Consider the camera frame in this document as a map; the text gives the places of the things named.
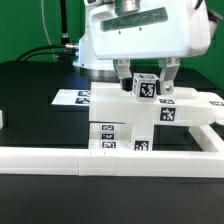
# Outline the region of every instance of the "black cable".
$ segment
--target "black cable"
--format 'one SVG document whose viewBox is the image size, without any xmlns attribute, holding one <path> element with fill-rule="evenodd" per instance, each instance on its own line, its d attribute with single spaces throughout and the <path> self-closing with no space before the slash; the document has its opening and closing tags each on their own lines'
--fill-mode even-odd
<svg viewBox="0 0 224 224">
<path fill-rule="evenodd" d="M 21 59 L 23 59 L 27 55 L 32 54 L 32 53 L 34 53 L 36 51 L 42 51 L 42 50 L 48 50 L 48 49 L 57 49 L 57 48 L 65 48 L 65 45 L 50 45 L 50 46 L 37 47 L 37 48 L 34 48 L 32 50 L 29 50 L 29 51 L 23 53 L 22 55 L 20 55 L 16 59 L 16 61 L 21 61 Z"/>
<path fill-rule="evenodd" d="M 35 53 L 35 54 L 31 54 L 30 56 L 28 56 L 27 58 L 24 59 L 24 61 L 27 61 L 28 59 L 35 57 L 35 56 L 40 56 L 40 55 L 49 55 L 49 54 L 57 54 L 57 55 L 71 55 L 73 56 L 74 54 L 71 53 L 66 53 L 66 52 L 40 52 L 40 53 Z"/>
<path fill-rule="evenodd" d="M 68 28 L 67 28 L 67 10 L 66 10 L 66 0 L 60 0 L 61 7 L 61 44 L 69 43 Z"/>
<path fill-rule="evenodd" d="M 195 10 L 197 10 L 201 6 L 202 2 L 203 0 L 198 0 L 197 5 L 195 6 Z"/>
</svg>

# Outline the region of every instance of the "green wall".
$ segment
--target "green wall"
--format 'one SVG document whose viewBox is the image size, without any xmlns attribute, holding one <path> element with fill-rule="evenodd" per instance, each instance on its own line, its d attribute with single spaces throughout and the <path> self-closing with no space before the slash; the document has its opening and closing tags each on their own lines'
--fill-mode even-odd
<svg viewBox="0 0 224 224">
<path fill-rule="evenodd" d="M 224 1 L 207 0 L 208 8 L 224 15 Z M 46 23 L 53 44 L 60 43 L 59 0 L 45 0 Z M 69 34 L 77 42 L 84 32 L 83 0 L 67 0 Z M 41 0 L 0 1 L 0 63 L 14 60 L 23 52 L 47 45 L 41 19 Z M 52 57 L 41 58 L 52 61 Z M 139 64 L 153 64 L 144 60 Z M 224 21 L 219 24 L 206 55 L 181 60 L 224 89 Z"/>
</svg>

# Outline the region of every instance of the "black table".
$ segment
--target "black table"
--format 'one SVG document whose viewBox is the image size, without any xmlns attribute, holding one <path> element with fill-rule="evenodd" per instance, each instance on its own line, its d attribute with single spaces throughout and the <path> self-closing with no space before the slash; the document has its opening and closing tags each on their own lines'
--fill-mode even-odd
<svg viewBox="0 0 224 224">
<path fill-rule="evenodd" d="M 158 68 L 132 67 L 159 73 Z M 0 65 L 1 146 L 87 148 L 88 107 L 53 106 L 58 89 L 89 89 L 91 81 L 118 82 L 42 62 Z M 222 94 L 200 73 L 180 69 L 176 86 Z M 223 128 L 214 125 L 223 136 Z M 187 128 L 160 126 L 154 148 L 200 150 Z M 224 180 L 200 178 L 0 176 L 0 223 L 224 222 Z"/>
</svg>

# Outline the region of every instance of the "white bar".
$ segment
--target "white bar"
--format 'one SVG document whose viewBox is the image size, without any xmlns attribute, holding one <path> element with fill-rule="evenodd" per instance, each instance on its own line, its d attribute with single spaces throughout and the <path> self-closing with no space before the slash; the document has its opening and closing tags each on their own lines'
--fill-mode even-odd
<svg viewBox="0 0 224 224">
<path fill-rule="evenodd" d="M 1 147 L 0 173 L 224 178 L 224 153 Z"/>
<path fill-rule="evenodd" d="M 189 131 L 203 151 L 224 152 L 223 140 L 209 125 L 190 127 Z"/>
</svg>

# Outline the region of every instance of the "white cube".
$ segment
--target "white cube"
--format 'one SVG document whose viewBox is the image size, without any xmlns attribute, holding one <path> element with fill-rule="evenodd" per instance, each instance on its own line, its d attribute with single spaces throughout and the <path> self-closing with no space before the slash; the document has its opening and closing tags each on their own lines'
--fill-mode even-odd
<svg viewBox="0 0 224 224">
<path fill-rule="evenodd" d="M 137 100 L 155 100 L 157 98 L 156 81 L 158 79 L 155 74 L 135 73 L 132 94 Z"/>
</svg>

